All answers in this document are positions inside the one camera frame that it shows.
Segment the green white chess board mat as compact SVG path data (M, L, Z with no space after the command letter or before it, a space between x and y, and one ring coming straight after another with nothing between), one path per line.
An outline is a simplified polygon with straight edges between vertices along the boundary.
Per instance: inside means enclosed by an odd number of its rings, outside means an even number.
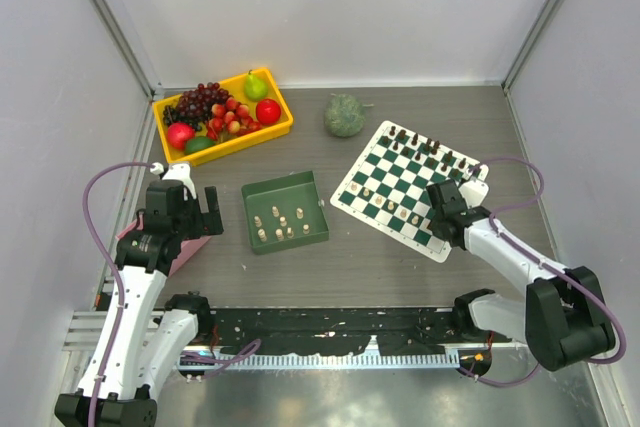
M435 237L430 230L434 218L426 187L454 180L457 185L464 170L478 161L440 141L414 132L389 120L373 134L344 179L330 198L339 210L369 225L401 244L439 263L450 252L449 243ZM350 186L360 186L352 192ZM370 196L363 196L369 189ZM375 204L382 196L381 206ZM388 210L392 201L396 208ZM400 218L401 210L408 213ZM411 224L414 215L420 217Z

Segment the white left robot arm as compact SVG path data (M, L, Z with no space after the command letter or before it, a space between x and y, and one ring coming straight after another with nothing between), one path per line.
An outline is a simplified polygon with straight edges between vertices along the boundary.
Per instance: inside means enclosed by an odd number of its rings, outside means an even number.
M63 425L154 425L159 394L180 354L212 337L215 316L196 292L173 295L155 333L148 332L183 242L224 231L216 188L204 195L206 212L180 180L149 185L142 229L117 246L119 277L91 362L75 392L57 399L54 415Z

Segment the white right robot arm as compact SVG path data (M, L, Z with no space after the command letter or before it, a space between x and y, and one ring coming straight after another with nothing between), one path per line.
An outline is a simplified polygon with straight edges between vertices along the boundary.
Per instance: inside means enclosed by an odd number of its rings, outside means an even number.
M474 341L493 331L522 342L548 371L623 352L596 274L549 260L515 237L488 209L473 205L472 191L478 185L447 180L428 186L435 212L431 229L449 246L491 265L524 298L512 301L491 289L459 296L454 301L454 333Z

